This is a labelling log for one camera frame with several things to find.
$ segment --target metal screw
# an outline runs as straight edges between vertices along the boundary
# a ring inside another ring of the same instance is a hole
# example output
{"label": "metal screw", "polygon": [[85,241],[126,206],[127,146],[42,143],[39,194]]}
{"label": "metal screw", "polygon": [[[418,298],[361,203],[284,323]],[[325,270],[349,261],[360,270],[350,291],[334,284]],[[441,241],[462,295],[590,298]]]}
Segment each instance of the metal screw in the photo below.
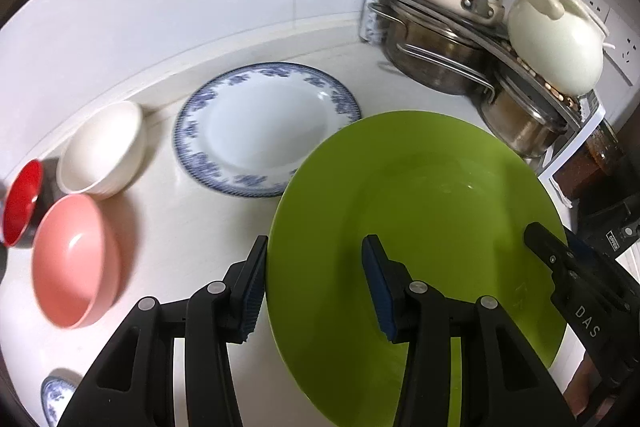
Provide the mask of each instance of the metal screw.
{"label": "metal screw", "polygon": [[213,295],[222,293],[224,290],[226,290],[226,284],[222,281],[213,281],[207,286],[207,291]]}
{"label": "metal screw", "polygon": [[140,308],[143,312],[150,310],[156,305],[156,301],[151,297],[145,297],[144,299],[140,299],[138,302],[138,308]]}
{"label": "metal screw", "polygon": [[482,297],[480,299],[480,304],[482,304],[482,306],[484,308],[487,308],[488,310],[495,310],[498,307],[498,301],[495,300],[491,295],[485,295],[484,297]]}
{"label": "metal screw", "polygon": [[429,287],[422,281],[411,281],[409,283],[409,289],[413,293],[425,293]]}

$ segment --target pan handle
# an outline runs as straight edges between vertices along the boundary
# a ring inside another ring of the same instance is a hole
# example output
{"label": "pan handle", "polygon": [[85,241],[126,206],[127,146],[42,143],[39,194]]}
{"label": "pan handle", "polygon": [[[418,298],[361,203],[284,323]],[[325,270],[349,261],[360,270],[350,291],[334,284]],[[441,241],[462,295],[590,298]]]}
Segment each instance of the pan handle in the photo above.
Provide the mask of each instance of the pan handle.
{"label": "pan handle", "polygon": [[[369,7],[369,9],[373,13],[389,21],[393,21],[404,26],[404,35],[406,37],[407,31],[408,31],[406,24],[404,23],[404,21],[401,21],[399,18],[391,15],[388,12],[387,6],[377,2],[372,2],[372,3],[369,3],[367,7]],[[424,60],[425,62],[430,62],[431,64],[436,64],[437,66],[447,68],[447,70],[460,74],[461,76],[464,76],[465,78],[468,78],[469,80],[472,80],[480,84],[481,86],[486,87],[491,91],[489,95],[489,100],[491,101],[494,99],[495,97],[494,86],[492,86],[491,83],[487,81],[484,75],[482,75],[481,73],[478,73],[476,70],[468,68],[464,64],[459,64],[455,60],[451,60],[450,58],[444,57],[443,55],[427,51],[423,48],[419,48],[418,46],[407,44],[406,41],[398,42],[396,46],[405,55],[409,55],[410,57],[414,57],[414,58],[419,58],[420,60]]]}

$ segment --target blue and white plate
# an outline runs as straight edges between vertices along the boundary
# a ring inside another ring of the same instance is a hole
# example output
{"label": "blue and white plate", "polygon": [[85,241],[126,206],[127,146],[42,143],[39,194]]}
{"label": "blue and white plate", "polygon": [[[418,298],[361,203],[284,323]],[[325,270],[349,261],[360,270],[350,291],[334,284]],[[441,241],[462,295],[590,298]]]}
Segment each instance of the blue and white plate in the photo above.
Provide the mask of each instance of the blue and white plate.
{"label": "blue and white plate", "polygon": [[206,187],[279,196],[318,144],[360,118],[353,95],[334,77],[289,62],[252,64],[189,97],[175,122],[174,147]]}
{"label": "blue and white plate", "polygon": [[42,410],[49,427],[56,427],[76,387],[59,377],[47,377],[40,388]]}

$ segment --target green plate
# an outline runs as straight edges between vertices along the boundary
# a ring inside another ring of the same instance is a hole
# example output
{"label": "green plate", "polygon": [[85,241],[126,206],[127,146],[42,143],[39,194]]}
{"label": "green plate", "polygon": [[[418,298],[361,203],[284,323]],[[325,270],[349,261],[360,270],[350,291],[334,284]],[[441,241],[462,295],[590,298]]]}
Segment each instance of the green plate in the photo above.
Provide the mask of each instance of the green plate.
{"label": "green plate", "polygon": [[[327,139],[289,182],[268,247],[271,327],[304,393],[339,427],[393,423],[406,344],[378,328],[360,261],[369,233],[444,295],[495,296],[549,366],[564,321],[549,300],[550,271],[522,240],[532,221],[564,238],[533,171],[471,124],[397,111]],[[460,415],[459,346],[450,425]]]}

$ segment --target power outlet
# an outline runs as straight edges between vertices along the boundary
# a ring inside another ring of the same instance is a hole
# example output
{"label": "power outlet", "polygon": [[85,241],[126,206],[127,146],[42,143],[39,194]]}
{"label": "power outlet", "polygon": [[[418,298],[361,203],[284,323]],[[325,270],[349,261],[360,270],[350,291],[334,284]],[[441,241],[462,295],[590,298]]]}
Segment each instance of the power outlet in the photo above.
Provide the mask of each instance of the power outlet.
{"label": "power outlet", "polygon": [[640,77],[640,37],[613,9],[609,10],[606,23],[610,32],[607,42],[616,47],[605,48],[606,54],[627,80],[635,84]]}
{"label": "power outlet", "polygon": [[603,0],[582,0],[589,8],[591,8],[594,13],[599,17],[599,19],[604,22],[607,19],[607,15],[609,14],[609,5],[605,3]]}

